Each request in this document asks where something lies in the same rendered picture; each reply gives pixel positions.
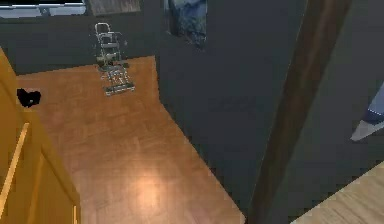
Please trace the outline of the dark brown door frame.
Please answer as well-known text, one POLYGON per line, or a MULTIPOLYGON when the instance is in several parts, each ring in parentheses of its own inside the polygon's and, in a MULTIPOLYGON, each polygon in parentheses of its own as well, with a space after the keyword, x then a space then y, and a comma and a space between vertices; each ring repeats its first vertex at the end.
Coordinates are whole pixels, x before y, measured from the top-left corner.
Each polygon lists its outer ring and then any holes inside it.
POLYGON ((244 224, 262 224, 281 184, 352 0, 307 0, 244 224))

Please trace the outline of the brown framed wall picture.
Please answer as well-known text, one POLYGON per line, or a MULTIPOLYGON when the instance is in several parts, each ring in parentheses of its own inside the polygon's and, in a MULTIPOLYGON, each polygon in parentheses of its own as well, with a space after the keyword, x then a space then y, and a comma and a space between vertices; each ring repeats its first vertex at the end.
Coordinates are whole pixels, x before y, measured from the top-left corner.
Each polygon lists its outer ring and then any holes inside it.
POLYGON ((140 0, 88 0, 95 16, 139 12, 140 0))

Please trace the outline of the white framed window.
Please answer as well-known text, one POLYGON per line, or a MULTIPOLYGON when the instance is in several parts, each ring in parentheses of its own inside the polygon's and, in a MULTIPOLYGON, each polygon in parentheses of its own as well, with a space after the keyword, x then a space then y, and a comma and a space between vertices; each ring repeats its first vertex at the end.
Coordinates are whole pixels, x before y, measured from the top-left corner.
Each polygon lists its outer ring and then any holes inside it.
POLYGON ((0 0, 0 18, 82 15, 85 0, 0 0))

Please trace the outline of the blue framed wall picture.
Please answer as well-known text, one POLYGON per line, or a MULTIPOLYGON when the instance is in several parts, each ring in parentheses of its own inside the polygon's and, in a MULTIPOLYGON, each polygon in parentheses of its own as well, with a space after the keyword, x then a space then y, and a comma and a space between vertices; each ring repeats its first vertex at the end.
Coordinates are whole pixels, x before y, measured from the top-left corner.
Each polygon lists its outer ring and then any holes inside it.
POLYGON ((164 0, 168 33, 203 49, 207 39, 207 11, 207 0, 164 0))

